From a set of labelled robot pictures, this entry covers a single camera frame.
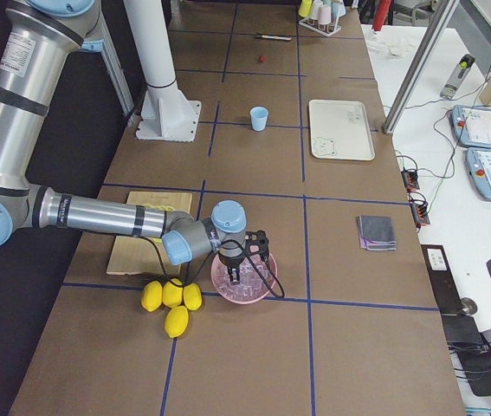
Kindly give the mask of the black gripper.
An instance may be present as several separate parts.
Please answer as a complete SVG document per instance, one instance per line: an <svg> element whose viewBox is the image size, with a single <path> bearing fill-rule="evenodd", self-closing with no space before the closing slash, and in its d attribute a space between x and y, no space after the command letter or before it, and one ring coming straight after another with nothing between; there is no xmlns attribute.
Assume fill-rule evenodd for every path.
<svg viewBox="0 0 491 416"><path fill-rule="evenodd" d="M257 256L266 263L269 258L268 237L265 231L242 231L225 236L218 256L227 266L230 284L239 284L239 266L248 258Z"/></svg>

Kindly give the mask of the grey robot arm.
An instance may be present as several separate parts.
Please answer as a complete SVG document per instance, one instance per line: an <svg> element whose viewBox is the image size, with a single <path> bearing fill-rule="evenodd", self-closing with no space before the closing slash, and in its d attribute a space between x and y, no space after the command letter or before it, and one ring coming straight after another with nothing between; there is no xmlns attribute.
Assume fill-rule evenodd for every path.
<svg viewBox="0 0 491 416"><path fill-rule="evenodd" d="M179 90L161 1L124 1L147 91L138 138L190 142L201 102ZM132 112L132 96L110 40L101 1L9 1L12 22L0 61L0 246L21 228L55 226L145 239L161 238L173 265L218 253L229 282L240 282L249 261L263 280L272 274L264 231L246 231L243 207L232 200L215 205L209 218L58 193L25 177L42 124L68 55L84 42L107 41L101 52L120 104Z"/></svg>

